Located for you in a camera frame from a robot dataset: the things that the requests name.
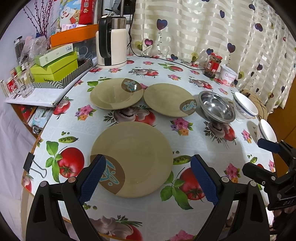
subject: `red bag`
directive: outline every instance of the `red bag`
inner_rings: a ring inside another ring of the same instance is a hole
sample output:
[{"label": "red bag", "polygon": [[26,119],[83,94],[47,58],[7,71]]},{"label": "red bag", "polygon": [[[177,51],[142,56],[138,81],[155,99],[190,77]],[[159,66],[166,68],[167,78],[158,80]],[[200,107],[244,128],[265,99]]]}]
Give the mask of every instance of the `red bag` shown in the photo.
[{"label": "red bag", "polygon": [[94,20],[94,0],[81,0],[78,24],[93,24]]}]

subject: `power cord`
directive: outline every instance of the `power cord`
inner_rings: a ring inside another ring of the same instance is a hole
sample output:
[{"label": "power cord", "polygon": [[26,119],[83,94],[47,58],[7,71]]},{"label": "power cord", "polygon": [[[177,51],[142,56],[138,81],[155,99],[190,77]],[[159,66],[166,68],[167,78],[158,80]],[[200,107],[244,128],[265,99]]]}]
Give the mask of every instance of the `power cord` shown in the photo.
[{"label": "power cord", "polygon": [[128,46],[130,46],[130,48],[131,48],[131,51],[133,52],[133,54],[135,55],[135,56],[137,56],[137,57],[148,57],[148,58],[154,58],[154,59],[162,59],[162,60],[165,60],[165,61],[169,61],[169,62],[173,62],[173,63],[176,63],[176,64],[179,64],[179,65],[182,65],[182,66],[185,66],[185,67],[187,67],[187,68],[189,68],[189,69],[193,69],[193,70],[197,70],[197,71],[203,71],[203,70],[206,70],[206,69],[194,69],[194,68],[190,68],[190,67],[188,67],[187,65],[185,65],[185,64],[181,64],[181,63],[178,63],[178,62],[175,62],[175,61],[171,61],[171,60],[167,60],[167,59],[164,59],[164,58],[158,58],[158,57],[152,57],[152,56],[148,56],[148,55],[137,55],[134,51],[133,51],[133,48],[132,48],[132,46],[131,46],[131,41],[132,41],[132,37],[131,37],[131,26],[132,26],[132,24],[133,24],[133,17],[132,17],[132,19],[131,19],[131,15],[130,15],[130,27],[129,27],[129,30],[128,30],[128,35],[129,35],[129,39],[130,39],[130,41],[129,41],[129,43],[128,43],[128,45],[127,45],[127,47]]}]

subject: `stainless steel bowl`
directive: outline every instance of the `stainless steel bowl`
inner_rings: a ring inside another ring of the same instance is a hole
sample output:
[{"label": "stainless steel bowl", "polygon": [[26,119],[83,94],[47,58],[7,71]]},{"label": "stainless steel bowl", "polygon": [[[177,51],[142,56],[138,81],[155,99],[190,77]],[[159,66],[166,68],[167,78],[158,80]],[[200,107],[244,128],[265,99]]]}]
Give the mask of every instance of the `stainless steel bowl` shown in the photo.
[{"label": "stainless steel bowl", "polygon": [[200,107],[210,121],[230,123],[235,119],[235,112],[230,103],[211,91],[202,91],[198,95]]}]

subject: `plate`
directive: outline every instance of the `plate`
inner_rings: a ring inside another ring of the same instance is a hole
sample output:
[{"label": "plate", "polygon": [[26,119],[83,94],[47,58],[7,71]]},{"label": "plate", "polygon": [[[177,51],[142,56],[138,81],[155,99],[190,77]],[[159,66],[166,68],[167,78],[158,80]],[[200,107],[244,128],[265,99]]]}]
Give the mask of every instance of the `plate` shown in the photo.
[{"label": "plate", "polygon": [[170,117],[186,117],[196,110],[196,100],[185,89],[172,84],[155,84],[144,92],[147,105]]},{"label": "plate", "polygon": [[156,128],[140,122],[123,122],[106,129],[94,142],[107,165],[100,184],[121,197],[141,197],[157,190],[173,166],[172,149]]},{"label": "plate", "polygon": [[131,79],[116,78],[98,84],[90,94],[91,102],[104,110],[119,110],[137,103],[143,96],[141,85]]}]

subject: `glass cup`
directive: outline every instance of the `glass cup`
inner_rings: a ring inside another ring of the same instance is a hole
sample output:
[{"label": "glass cup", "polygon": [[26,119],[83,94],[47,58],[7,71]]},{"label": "glass cup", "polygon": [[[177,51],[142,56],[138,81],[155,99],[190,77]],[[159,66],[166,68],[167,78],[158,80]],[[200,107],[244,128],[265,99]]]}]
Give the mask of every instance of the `glass cup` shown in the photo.
[{"label": "glass cup", "polygon": [[15,84],[12,86],[13,92],[27,98],[34,91],[34,86],[31,82],[31,77],[27,70],[24,70],[20,76],[14,77]]}]

